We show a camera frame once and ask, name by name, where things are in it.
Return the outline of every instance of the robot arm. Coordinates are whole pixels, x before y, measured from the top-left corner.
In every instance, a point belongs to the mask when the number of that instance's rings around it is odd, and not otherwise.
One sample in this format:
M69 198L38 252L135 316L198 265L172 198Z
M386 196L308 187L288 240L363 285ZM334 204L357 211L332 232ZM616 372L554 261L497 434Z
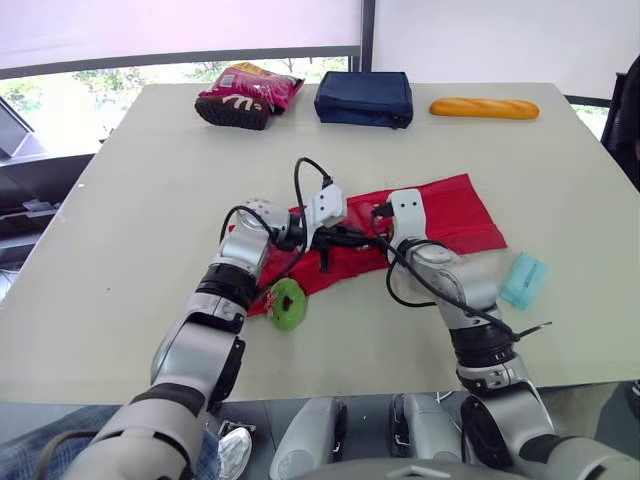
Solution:
M306 228L300 215L271 203L254 200L246 207L259 212L271 232L246 210L238 211L235 228L156 352L151 388L107 422L73 462L66 480L194 476L207 412L229 396L240 369L245 343L238 334L260 295L257 283L270 243L283 250L310 246L318 228L346 216L342 191L333 184L307 202Z
M466 261L443 245L426 239L426 218L417 190L393 192L394 237L391 246L441 296L435 303L449 329L457 358L456 373L471 395L461 407L464 431L476 456L490 467L516 469L536 479L633 478L638 462L587 438L555 435L547 410L529 379L501 322L497 287L477 263ZM395 254L390 249L390 261ZM411 277L413 287L424 284ZM451 300L471 307L465 311Z

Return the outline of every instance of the black cable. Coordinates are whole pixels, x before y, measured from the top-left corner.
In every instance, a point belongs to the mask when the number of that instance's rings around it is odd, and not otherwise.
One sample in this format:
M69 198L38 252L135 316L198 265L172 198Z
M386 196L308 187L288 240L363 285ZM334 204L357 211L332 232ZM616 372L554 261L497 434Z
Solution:
M322 174L322 188L333 183L331 176L326 172L324 168L318 165L313 160L307 157L301 157L296 161L296 166L293 169L293 186L296 192L296 200L298 202L298 214L300 215L300 222L302 224L302 245L297 255L289 262L289 264L269 282L260 288L260 292L256 297L256 300L261 298L272 286L278 283L280 280L286 277L287 273L296 266L296 264L302 259L307 250L307 216L304 213L304 202L302 201L302 191L300 189L300 165L308 163L312 167L315 167Z
M460 427L460 459L462 463L467 463L467 440L464 432L464 423Z
M97 433L98 433L97 430L71 430L69 432L64 432L53 437L44 446L44 449L40 454L40 458L38 459L38 464L36 465L36 468L33 471L31 479L46 480L48 478L49 464L51 464L53 454L55 453L56 449L60 446L61 443L71 438L94 437Z
M439 245L443 248L446 248L445 245L441 242L438 242L436 240L428 240L428 239L422 239L422 240L410 240L409 241L409 245L407 247L407 251L410 248L413 247L417 247L418 245ZM398 294L396 294L396 292L393 291L393 287L391 286L391 275L393 274L393 270L396 268L396 265L398 264L398 257L394 257L393 260L391 261L391 265L389 265L389 268L387 269L387 276L385 279L385 283L387 286L387 292L389 292L389 295L391 295L391 298L393 298L396 302L398 302L400 305L403 305L405 307L409 307L409 308L423 308L423 307L433 307L436 305L436 302L422 302L422 303L411 303L411 302L407 302L406 300L403 300L402 298L400 298L398 296Z
M245 205L236 205L227 212L227 216L224 218L224 222L222 222L222 229L220 230L220 242L222 242L224 236L227 234L227 226L229 225L231 216L237 211L247 212L249 215L255 218L260 223L260 225L262 225L262 228L264 228L265 232L267 232L267 235L269 235L269 240L271 240L272 243L275 243L276 239L278 238L276 232L274 232L273 229L269 227L267 222L264 221L264 218L262 218L258 214L258 212Z
M511 327L509 327L509 325L504 323L502 320L499 320L483 312L482 310L477 310L473 307L470 307L464 302L461 302L453 297L450 297L449 295L435 288L433 285L427 282L424 278L422 278L422 276L415 270L415 268L413 268L411 264L404 259L402 254L398 252L398 250L396 250L395 247L393 247L389 242L387 242L384 238L382 238L382 236L378 233L375 227L375 215L373 214L371 215L371 229L373 231L373 234L378 239L378 241L382 243L388 250L391 250L391 252L395 255L395 258L398 260L398 263L400 263L400 265L406 268L409 271L409 273L411 273L411 275L413 275L413 277L418 281L418 283L420 283L420 285L422 285L424 288L430 291L433 295L440 298L441 300L444 300L447 303L450 303L454 307L457 307L460 310L470 315L473 315L475 317L480 317L483 320L486 320L487 322L491 323L492 325L500 328L501 330L503 330L509 335L512 342L517 342L520 340L521 338L520 335L518 335L517 333L514 333L514 331L511 330Z

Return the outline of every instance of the jeans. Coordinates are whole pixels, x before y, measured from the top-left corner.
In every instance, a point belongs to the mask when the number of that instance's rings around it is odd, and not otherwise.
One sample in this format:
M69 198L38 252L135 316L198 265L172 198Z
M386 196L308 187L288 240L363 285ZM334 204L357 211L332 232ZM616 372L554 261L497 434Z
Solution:
M69 430L100 430L120 407L83 407L58 421L0 445L0 480L29 480L40 452L56 435ZM72 438L55 451L49 464L49 479L61 478L73 459L89 445L90 438ZM205 429L204 442L196 466L198 480L218 478L218 439Z

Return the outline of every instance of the bread loaf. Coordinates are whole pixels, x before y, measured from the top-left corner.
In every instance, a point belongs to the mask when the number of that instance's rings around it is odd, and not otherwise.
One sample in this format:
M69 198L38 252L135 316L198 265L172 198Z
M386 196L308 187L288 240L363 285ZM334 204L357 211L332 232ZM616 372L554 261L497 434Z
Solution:
M434 115L518 120L536 118L540 113L534 103L526 100L460 97L439 98L431 104L429 111Z

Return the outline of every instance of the green donut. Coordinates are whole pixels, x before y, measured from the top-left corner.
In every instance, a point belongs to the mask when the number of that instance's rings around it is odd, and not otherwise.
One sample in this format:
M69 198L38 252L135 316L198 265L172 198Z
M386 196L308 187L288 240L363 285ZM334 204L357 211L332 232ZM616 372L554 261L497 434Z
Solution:
M304 319L307 297L292 278L283 278L269 291L272 300L267 316L278 330L289 331Z

